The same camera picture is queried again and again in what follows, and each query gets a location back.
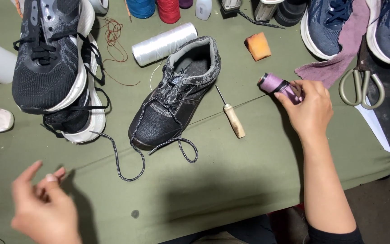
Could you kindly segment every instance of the green tabletop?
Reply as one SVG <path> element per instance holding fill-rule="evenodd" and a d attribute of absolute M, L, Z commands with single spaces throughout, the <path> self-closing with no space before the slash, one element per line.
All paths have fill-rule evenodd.
<path fill-rule="evenodd" d="M 241 9 L 252 16 L 249 1 L 244 1 Z M 124 63 L 106 62 L 106 70 L 121 83 L 140 82 L 122 86 L 107 78 L 103 86 L 112 101 L 105 133 L 116 141 L 122 174 L 127 178 L 137 175 L 142 165 L 139 154 L 129 145 L 127 130 L 150 93 L 149 79 L 159 64 L 139 67 L 131 54 L 133 44 L 192 22 L 199 36 L 216 39 L 222 58 L 216 84 L 234 106 L 264 94 L 256 84 L 265 72 L 294 80 L 298 79 L 296 67 L 315 61 L 300 38 L 299 25 L 281 30 L 254 25 L 241 16 L 223 19 L 217 1 L 213 1 L 207 21 L 197 19 L 194 10 L 181 9 L 176 24 L 163 23 L 157 12 L 148 19 L 133 17 L 130 23 L 124 1 L 110 2 L 106 17 L 124 25 L 119 42 L 129 58 Z M 19 39 L 20 22 L 13 4 L 0 0 L 0 46 L 15 52 L 12 42 Z M 254 62 L 244 40 L 259 32 L 264 32 L 272 56 Z M 100 29 L 97 43 L 102 56 L 109 58 L 104 34 Z M 154 73 L 153 87 L 161 75 L 160 71 Z M 346 92 L 353 91 L 349 82 Z M 344 189 L 389 175 L 390 153 L 382 150 L 358 110 L 341 101 L 338 82 L 330 92 L 335 114 L 327 136 Z M 238 106 L 235 112 L 246 131 L 246 136 L 238 139 L 221 113 L 222 106 L 216 90 L 210 90 L 192 122 L 219 114 L 193 123 L 183 132 L 199 150 L 196 163 L 188 163 L 177 143 L 172 143 L 151 156 L 144 152 L 144 174 L 134 182 L 125 182 L 116 173 L 108 139 L 85 145 L 58 139 L 40 125 L 40 115 L 20 112 L 11 85 L 0 85 L 0 108 L 15 117 L 13 129 L 0 133 L 0 237 L 8 244 L 32 243 L 10 228 L 14 214 L 10 183 L 38 159 L 44 166 L 35 182 L 60 165 L 74 169 L 63 186 L 78 206 L 85 243 L 158 243 L 302 202 L 302 149 L 285 110 L 269 96 Z M 183 148 L 194 157 L 190 146 L 183 143 Z"/>

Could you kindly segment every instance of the white paper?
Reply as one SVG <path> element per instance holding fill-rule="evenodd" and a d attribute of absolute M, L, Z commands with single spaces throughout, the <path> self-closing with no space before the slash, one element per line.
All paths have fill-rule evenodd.
<path fill-rule="evenodd" d="M 368 97 L 366 97 L 367 104 L 370 104 L 370 100 L 368 100 Z M 374 110 L 372 109 L 366 109 L 362 107 L 362 105 L 355 106 L 359 110 L 359 112 L 362 114 L 368 125 L 370 126 L 371 130 L 373 131 L 374 135 L 377 137 L 377 140 L 379 140 L 380 144 L 382 145 L 383 149 L 387 152 L 390 152 L 389 143 L 387 142 L 386 136 L 382 130 L 382 126 L 380 125 L 376 113 L 374 113 Z"/>

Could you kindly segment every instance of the purple thread spool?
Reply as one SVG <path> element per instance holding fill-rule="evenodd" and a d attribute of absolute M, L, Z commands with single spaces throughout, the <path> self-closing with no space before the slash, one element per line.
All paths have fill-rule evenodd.
<path fill-rule="evenodd" d="M 194 0 L 179 0 L 179 6 L 182 9 L 190 8 L 194 4 Z"/>
<path fill-rule="evenodd" d="M 287 96 L 293 104 L 299 104 L 303 98 L 296 96 L 288 81 L 276 77 L 272 73 L 265 73 L 258 81 L 258 87 L 269 94 L 280 92 Z"/>

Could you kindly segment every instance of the blue thread spool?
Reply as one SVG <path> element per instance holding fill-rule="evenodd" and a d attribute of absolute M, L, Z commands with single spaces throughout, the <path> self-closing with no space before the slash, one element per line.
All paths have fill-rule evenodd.
<path fill-rule="evenodd" d="M 154 14 L 154 0 L 127 0 L 130 13 L 138 19 L 146 19 Z"/>

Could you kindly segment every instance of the forearm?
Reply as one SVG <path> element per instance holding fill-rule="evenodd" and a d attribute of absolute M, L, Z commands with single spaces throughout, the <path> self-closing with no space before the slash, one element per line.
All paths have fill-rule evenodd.
<path fill-rule="evenodd" d="M 301 141 L 308 223 L 329 233 L 354 231 L 356 222 L 336 173 L 326 136 L 312 136 Z"/>

